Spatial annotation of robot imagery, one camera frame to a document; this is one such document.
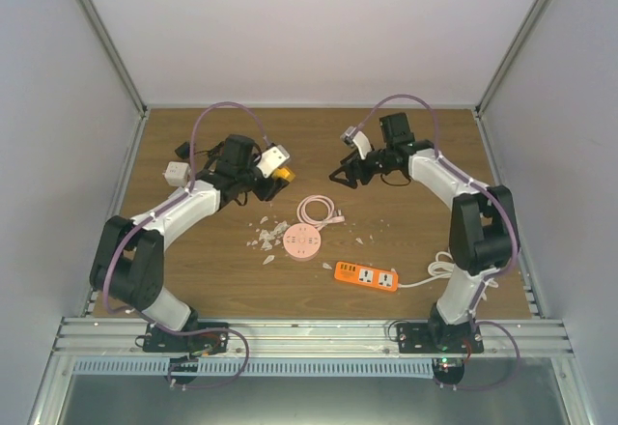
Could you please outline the yellow cube socket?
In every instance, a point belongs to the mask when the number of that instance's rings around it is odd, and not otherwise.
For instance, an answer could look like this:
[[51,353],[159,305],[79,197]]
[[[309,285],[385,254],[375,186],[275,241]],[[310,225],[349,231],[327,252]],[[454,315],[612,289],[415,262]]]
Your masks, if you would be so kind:
[[289,167],[280,167],[273,171],[271,177],[275,180],[282,180],[289,184],[295,179],[295,173]]

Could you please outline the pink round socket base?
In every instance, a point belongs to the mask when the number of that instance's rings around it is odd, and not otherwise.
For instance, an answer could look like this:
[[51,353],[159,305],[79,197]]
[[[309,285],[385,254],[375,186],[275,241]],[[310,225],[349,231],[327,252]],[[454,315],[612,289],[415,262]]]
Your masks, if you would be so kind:
[[283,245],[289,257],[305,262],[318,255],[322,245],[322,237],[314,226],[297,223],[286,230]]

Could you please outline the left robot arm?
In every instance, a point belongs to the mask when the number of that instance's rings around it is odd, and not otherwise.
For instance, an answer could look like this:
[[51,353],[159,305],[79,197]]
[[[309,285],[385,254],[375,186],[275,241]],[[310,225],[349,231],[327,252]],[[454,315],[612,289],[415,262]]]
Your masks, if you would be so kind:
[[90,271],[91,287],[102,300],[115,299],[165,331],[179,352],[196,346],[197,313],[164,286],[167,248],[190,228],[241,197],[267,202],[284,189],[290,160],[281,145],[261,150],[255,141],[230,135],[200,171],[190,168],[176,191],[153,209],[131,218],[115,215],[102,229]]

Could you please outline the aluminium corner post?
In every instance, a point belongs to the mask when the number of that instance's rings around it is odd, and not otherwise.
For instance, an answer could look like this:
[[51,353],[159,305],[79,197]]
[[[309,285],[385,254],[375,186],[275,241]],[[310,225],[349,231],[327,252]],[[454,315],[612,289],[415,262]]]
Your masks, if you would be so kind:
[[474,107],[474,113],[477,118],[480,118],[486,112],[551,1],[552,0],[533,0],[486,90]]
[[128,69],[114,44],[93,0],[76,0],[78,6],[85,14],[87,22],[92,28],[102,51],[109,60],[114,72],[125,89],[132,105],[135,107],[140,118],[147,116],[148,106],[143,101]]

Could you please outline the orange power strip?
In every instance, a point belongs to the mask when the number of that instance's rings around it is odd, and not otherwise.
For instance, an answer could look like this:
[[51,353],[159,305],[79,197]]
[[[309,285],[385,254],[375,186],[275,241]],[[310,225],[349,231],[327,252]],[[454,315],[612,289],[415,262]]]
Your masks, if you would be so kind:
[[376,269],[355,263],[339,261],[334,268],[337,281],[394,293],[398,289],[399,277],[395,271]]

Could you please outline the black power adapter with cable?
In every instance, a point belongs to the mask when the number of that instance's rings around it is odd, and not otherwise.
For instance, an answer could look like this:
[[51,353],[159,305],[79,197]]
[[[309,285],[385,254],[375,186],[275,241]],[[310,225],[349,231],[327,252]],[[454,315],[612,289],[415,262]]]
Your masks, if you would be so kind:
[[[194,155],[195,156],[206,156],[206,157],[218,156],[221,153],[223,146],[224,146],[224,143],[220,142],[210,149],[206,149],[206,150],[195,149]],[[181,160],[189,160],[190,149],[191,149],[190,143],[188,141],[185,141],[175,149],[174,153],[177,156],[177,158]]]

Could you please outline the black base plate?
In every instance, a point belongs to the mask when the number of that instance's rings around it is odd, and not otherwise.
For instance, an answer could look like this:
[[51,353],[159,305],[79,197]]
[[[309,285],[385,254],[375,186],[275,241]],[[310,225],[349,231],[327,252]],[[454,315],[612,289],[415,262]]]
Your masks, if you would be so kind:
[[482,354],[485,350],[480,329],[473,332],[469,323],[434,326],[397,320],[387,327],[386,335],[397,343],[400,354]]
[[195,329],[208,333],[183,336],[168,333],[155,326],[147,326],[138,335],[135,346],[145,353],[186,353],[191,355],[221,354],[227,351],[229,325],[223,322],[198,322]]

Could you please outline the left aluminium corner post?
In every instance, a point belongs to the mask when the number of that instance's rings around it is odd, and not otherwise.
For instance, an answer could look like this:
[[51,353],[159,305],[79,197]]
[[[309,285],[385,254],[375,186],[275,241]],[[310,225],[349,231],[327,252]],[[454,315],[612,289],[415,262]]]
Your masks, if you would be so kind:
[[148,106],[143,101],[128,69],[114,44],[93,0],[76,0],[78,6],[85,14],[87,22],[92,28],[102,51],[109,60],[114,72],[125,89],[132,105],[135,107],[140,118],[147,116]]

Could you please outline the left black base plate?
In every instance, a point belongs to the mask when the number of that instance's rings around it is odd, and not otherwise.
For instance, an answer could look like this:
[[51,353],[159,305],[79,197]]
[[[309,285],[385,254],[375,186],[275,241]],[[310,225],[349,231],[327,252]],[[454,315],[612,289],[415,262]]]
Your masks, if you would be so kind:
[[145,353],[186,353],[191,355],[221,354],[227,351],[229,325],[223,322],[198,322],[195,329],[208,333],[183,336],[168,333],[155,326],[147,326],[138,335],[135,346]]

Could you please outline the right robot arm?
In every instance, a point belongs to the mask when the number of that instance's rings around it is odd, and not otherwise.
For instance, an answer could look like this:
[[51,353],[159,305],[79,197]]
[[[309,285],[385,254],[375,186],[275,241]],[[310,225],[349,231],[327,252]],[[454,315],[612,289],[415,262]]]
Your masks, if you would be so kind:
[[448,353],[471,338],[476,309],[490,279],[518,257],[519,234],[513,196],[504,185],[480,183],[454,166],[437,145],[418,140],[407,115],[379,120],[384,147],[375,148],[359,127],[348,127],[343,142],[352,152],[329,178],[350,188],[377,175],[401,172],[422,184],[450,211],[448,248],[454,268],[428,319],[428,341]]

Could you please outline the aluminium rail front frame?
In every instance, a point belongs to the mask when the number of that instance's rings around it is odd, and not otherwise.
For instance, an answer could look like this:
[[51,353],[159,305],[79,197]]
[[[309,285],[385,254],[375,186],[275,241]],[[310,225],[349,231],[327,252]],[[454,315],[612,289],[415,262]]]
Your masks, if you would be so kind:
[[[241,333],[228,342],[227,357],[253,358],[404,358],[447,356],[423,342],[394,341],[396,327],[385,320],[243,320],[232,319],[230,329]],[[65,318],[52,352],[58,355],[142,355],[135,338],[147,323],[131,318]],[[477,357],[572,358],[574,350],[560,321],[530,319],[499,321],[479,327],[484,350]]]

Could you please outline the white tiger cube plug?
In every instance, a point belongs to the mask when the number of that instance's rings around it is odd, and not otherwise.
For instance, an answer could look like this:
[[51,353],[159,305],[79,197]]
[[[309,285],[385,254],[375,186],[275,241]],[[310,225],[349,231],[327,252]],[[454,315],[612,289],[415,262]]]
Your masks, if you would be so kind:
[[173,187],[185,187],[189,181],[191,169],[186,162],[170,161],[163,177],[166,183]]

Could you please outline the right aluminium corner post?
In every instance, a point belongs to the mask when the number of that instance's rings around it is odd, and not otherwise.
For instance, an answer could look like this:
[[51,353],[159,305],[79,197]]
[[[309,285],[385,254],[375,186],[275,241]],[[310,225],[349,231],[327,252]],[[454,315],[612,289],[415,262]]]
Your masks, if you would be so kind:
[[486,90],[474,107],[474,113],[477,118],[480,118],[486,112],[551,1],[552,0],[533,0]]

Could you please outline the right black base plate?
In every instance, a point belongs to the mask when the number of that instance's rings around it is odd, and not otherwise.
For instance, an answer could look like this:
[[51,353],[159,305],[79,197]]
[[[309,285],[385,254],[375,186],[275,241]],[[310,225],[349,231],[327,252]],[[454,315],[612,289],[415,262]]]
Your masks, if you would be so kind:
[[397,343],[400,354],[482,354],[485,350],[480,329],[473,332],[469,323],[434,326],[397,320],[387,327],[386,335]]

